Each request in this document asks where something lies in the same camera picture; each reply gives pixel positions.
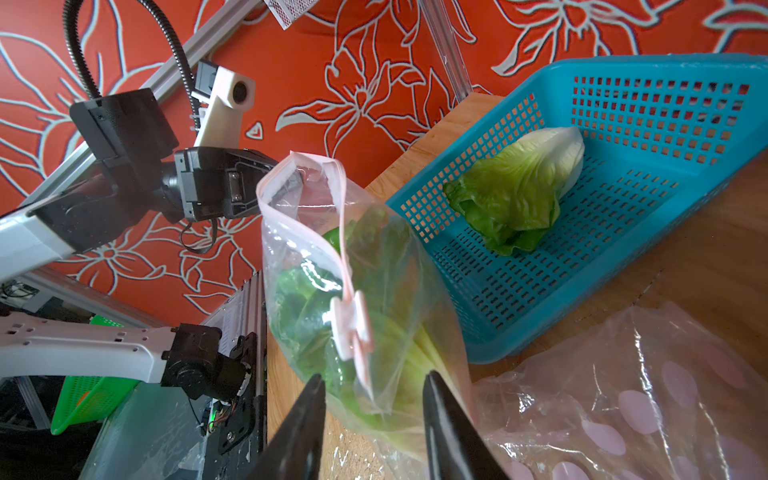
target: pink polka dot plastic bag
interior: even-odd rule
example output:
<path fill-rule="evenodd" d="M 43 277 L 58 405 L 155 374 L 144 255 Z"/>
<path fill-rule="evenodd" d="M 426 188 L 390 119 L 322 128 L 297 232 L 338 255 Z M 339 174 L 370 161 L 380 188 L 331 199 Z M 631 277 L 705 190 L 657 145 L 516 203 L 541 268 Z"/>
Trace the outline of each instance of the pink polka dot plastic bag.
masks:
<path fill-rule="evenodd" d="M 513 480 L 768 480 L 768 383 L 674 303 L 617 313 L 475 395 Z"/>

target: green vegetable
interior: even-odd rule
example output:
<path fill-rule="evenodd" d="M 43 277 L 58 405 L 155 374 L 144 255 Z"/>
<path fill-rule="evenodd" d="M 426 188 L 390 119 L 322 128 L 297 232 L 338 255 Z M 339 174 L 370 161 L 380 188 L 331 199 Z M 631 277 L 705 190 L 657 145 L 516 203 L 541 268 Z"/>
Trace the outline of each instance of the green vegetable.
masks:
<path fill-rule="evenodd" d="M 453 385 L 455 365 L 466 369 L 455 311 L 434 263 L 400 216 L 376 204 L 345 234 L 353 282 L 366 296 L 376 341 L 369 358 L 376 402 L 361 395 L 354 363 L 340 360 L 323 318 L 341 281 L 311 257 L 279 275 L 270 328 L 303 381 L 322 374 L 329 409 L 347 428 L 424 459 L 424 379 L 437 370 Z M 339 249 L 337 229 L 324 237 Z M 456 388 L 454 393 L 462 397 Z"/>
<path fill-rule="evenodd" d="M 576 183 L 583 156 L 576 127 L 544 128 L 478 160 L 442 189 L 489 250 L 531 251 L 560 216 L 559 199 Z"/>

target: red patterned fabric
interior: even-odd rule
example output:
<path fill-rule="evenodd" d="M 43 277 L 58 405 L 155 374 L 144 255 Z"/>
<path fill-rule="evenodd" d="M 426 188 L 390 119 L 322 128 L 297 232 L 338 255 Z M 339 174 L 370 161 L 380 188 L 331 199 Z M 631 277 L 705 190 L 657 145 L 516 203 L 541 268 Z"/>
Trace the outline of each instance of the red patterned fabric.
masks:
<path fill-rule="evenodd" d="M 99 0 L 96 10 L 87 3 L 80 32 L 103 92 L 137 88 L 170 57 L 160 29 L 135 0 Z M 185 39 L 223 2 L 158 4 Z M 60 9 L 47 0 L 7 10 L 0 19 L 3 212 L 77 147 L 66 113 L 85 97 L 66 51 Z M 213 54 L 216 63 L 257 83 L 242 148 L 276 159 L 290 150 L 334 156 L 366 185 L 453 104 L 416 0 L 323 0 L 287 31 L 266 9 L 249 18 Z M 192 145 L 181 89 L 163 109 L 181 146 Z M 179 225 L 149 214 L 116 241 L 53 267 L 169 323 L 195 323 L 260 268 L 259 225 L 253 218 L 222 220 L 216 246 L 197 255 L 179 244 Z M 196 224 L 185 242 L 205 244 L 209 230 Z"/>
<path fill-rule="evenodd" d="M 0 211 L 16 208 L 81 141 L 67 116 L 84 98 L 52 0 L 7 2 L 0 18 Z M 166 61 L 134 0 L 86 2 L 84 51 L 104 93 L 137 88 Z M 223 0 L 158 2 L 189 38 Z M 592 55 L 768 54 L 765 0 L 445 0 L 477 91 L 505 95 L 548 62 Z M 366 185 L 455 104 L 416 0 L 321 0 L 283 31 L 266 9 L 213 54 L 256 80 L 240 147 L 339 158 Z M 163 105 L 192 145 L 181 89 Z M 54 268 L 169 323 L 199 322 L 260 267 L 260 221 L 222 220 L 206 255 L 181 227 L 147 215 L 116 241 Z M 185 241 L 204 245 L 197 224 Z"/>
<path fill-rule="evenodd" d="M 766 0 L 446 0 L 477 91 L 506 95 L 563 58 L 768 54 Z"/>

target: wooden table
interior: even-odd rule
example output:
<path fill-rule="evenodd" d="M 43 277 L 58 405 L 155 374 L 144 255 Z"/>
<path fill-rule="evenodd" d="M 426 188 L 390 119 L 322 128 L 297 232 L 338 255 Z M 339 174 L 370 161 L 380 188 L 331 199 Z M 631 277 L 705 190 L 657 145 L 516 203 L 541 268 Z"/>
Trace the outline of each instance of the wooden table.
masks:
<path fill-rule="evenodd" d="M 366 189 L 388 199 L 502 99 L 470 95 Z M 669 300 L 768 377 L 768 155 L 745 167 L 721 195 L 522 354 L 490 365 L 470 365 L 472 380 L 513 369 L 530 355 L 602 323 L 611 313 L 631 305 L 657 307 Z M 303 386 L 271 336 L 267 348 L 271 439 Z M 328 414 L 320 478 L 373 480 L 387 475 L 371 443 Z"/>

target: green plastic basket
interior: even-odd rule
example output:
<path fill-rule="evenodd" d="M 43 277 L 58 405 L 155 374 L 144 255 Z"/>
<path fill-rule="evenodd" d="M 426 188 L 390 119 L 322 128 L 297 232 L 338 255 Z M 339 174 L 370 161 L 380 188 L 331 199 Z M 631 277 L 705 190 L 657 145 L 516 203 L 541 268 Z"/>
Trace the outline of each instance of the green plastic basket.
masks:
<path fill-rule="evenodd" d="M 122 326 L 96 315 L 91 325 Z M 106 419 L 138 380 L 99 376 L 68 376 L 61 387 L 51 422 L 51 433 L 59 435 L 70 425 Z"/>

